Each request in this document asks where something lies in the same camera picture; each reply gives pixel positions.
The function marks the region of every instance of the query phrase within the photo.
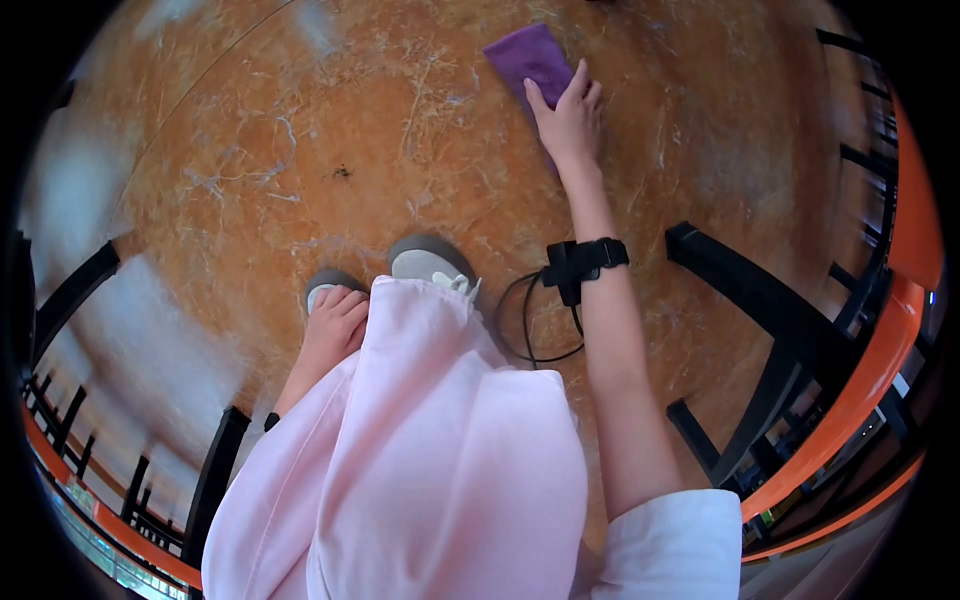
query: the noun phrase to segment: orange railing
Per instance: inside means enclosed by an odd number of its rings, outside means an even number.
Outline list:
[[[857,432],[900,372],[920,331],[923,309],[924,289],[894,274],[874,335],[847,385],[790,460],[743,501],[744,522],[786,499]]]
[[[40,430],[39,425],[36,424],[34,416],[30,414],[30,411],[25,405],[21,405],[23,412],[24,428],[27,431],[27,439],[30,441],[31,446],[34,448],[36,455],[39,457],[43,465],[50,471],[50,474],[57,480],[58,483],[68,486],[72,482],[76,482],[81,487],[84,488],[87,492],[89,490],[84,486],[83,482],[77,480],[75,473],[70,469],[70,467],[63,461],[63,459],[54,451],[53,447],[50,446],[50,443],[47,441],[46,436],[43,435],[43,432]],[[108,542],[115,542],[122,544],[124,547],[129,549],[134,554],[140,556],[147,563],[152,564],[153,566],[170,573],[172,576],[180,579],[181,581],[186,582],[188,585],[196,589],[203,589],[203,583],[201,582],[200,571],[189,564],[184,563],[179,558],[166,552],[159,546],[154,545],[152,542],[141,536],[135,529],[133,529],[128,523],[125,523],[123,519],[116,515],[110,508],[107,507],[99,499],[96,499],[94,496],[94,505],[93,505],[93,520],[96,521],[103,530],[112,536],[112,540]]]
[[[890,484],[886,488],[883,488],[872,498],[870,498],[860,506],[854,508],[853,510],[849,511],[845,515],[842,515],[836,518],[835,520],[819,527],[818,529],[808,534],[805,534],[803,536],[800,536],[799,538],[795,538],[790,541],[785,541],[784,543],[778,544],[771,548],[767,548],[765,550],[759,550],[757,552],[745,554],[740,559],[740,562],[749,563],[751,561],[764,559],[774,554],[779,554],[781,552],[793,550],[795,548],[799,548],[801,546],[812,543],[816,540],[820,540],[830,535],[831,533],[843,527],[846,527],[847,525],[853,523],[857,519],[861,518],[862,516],[866,515],[871,510],[873,510],[874,508],[882,504],[887,498],[889,498],[894,493],[898,492],[903,486],[905,486],[906,483],[910,481],[910,479],[915,474],[917,474],[917,471],[920,470],[920,465],[923,459],[924,459],[923,455],[917,457],[917,459],[913,462],[913,464],[907,467],[900,475],[897,476],[896,479],[890,482]]]
[[[786,464],[743,501],[744,522],[782,502],[857,432],[892,385],[917,339],[924,310],[924,288],[933,290],[939,283],[944,246],[933,188],[900,99],[893,94],[893,100],[897,115],[899,169],[897,213],[887,260],[887,266],[893,271],[890,295],[876,322],[873,337],[840,396]],[[779,546],[779,549],[756,553],[744,557],[744,560],[798,547],[839,529],[902,487],[919,464],[920,459],[890,487],[847,516],[800,540]]]

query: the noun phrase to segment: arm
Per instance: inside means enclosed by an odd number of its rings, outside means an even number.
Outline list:
[[[597,164],[601,86],[581,60],[557,109],[526,80],[540,140],[553,157],[570,201],[578,242],[618,237]],[[582,285],[587,375],[596,414],[607,519],[683,489],[677,461],[647,372],[640,310],[627,265],[601,269]]]

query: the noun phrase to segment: black wrist strap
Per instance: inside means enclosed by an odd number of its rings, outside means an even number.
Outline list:
[[[278,415],[277,413],[271,413],[267,415],[267,420],[265,420],[263,423],[263,430],[270,431],[271,429],[274,428],[274,425],[276,425],[279,422],[280,422],[280,415]]]
[[[580,303],[580,282],[600,277],[600,269],[630,262],[627,247],[620,240],[602,237],[592,242],[560,242],[546,247],[549,267],[540,271],[543,287],[556,285],[565,306]]]

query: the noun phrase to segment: fingers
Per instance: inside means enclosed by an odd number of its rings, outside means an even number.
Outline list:
[[[326,295],[326,298],[324,299],[324,303],[322,304],[322,307],[333,308],[334,306],[339,304],[341,301],[343,301],[343,299],[346,298],[349,295],[349,293],[350,293],[349,288],[343,285],[338,285],[334,287],[333,289],[330,290],[330,293]]]
[[[353,290],[352,292],[347,294],[347,296],[343,300],[340,300],[339,304],[333,307],[333,314],[346,315],[348,312],[350,312],[350,310],[354,306],[356,306],[363,300],[367,300],[368,298],[369,296],[367,296],[366,293],[361,292],[359,290]]]
[[[590,84],[590,90],[587,92],[587,98],[584,99],[584,102],[587,103],[588,107],[597,108],[598,106],[600,106],[602,91],[603,91],[603,86],[600,85],[600,82],[592,82]]]
[[[580,59],[580,62],[577,63],[577,71],[573,74],[573,79],[570,80],[570,85],[566,87],[560,100],[563,101],[564,98],[583,98],[584,94],[587,93],[589,83],[590,75],[587,72],[587,59]]]
[[[550,107],[543,100],[543,93],[537,83],[529,77],[523,80],[523,86],[527,88],[527,102],[534,112],[534,117],[540,119],[540,116],[550,111]]]
[[[317,296],[314,297],[313,299],[312,310],[317,310],[318,308],[323,306],[324,301],[326,300],[326,297],[329,296],[329,294],[330,294],[330,288],[321,288],[320,291],[317,292]]]
[[[367,335],[367,319],[364,319],[360,322],[356,329],[353,330],[353,334],[350,335],[349,341],[347,341],[347,353],[353,354],[355,351],[360,349],[360,346],[363,345],[363,339]]]
[[[370,314],[370,301],[361,300],[344,315],[344,324],[347,327],[347,331],[356,329],[360,323],[367,319],[368,314]]]

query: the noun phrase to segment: shoelace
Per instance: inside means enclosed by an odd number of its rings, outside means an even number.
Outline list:
[[[467,276],[462,273],[458,274],[452,279],[446,273],[442,273],[440,271],[434,271],[433,273],[433,282],[435,285],[445,287],[453,290],[454,292],[459,292],[466,296],[471,302],[476,300],[477,293],[480,291],[480,283],[482,281],[483,278],[480,277],[477,279],[477,284],[470,288],[470,280],[467,279]]]

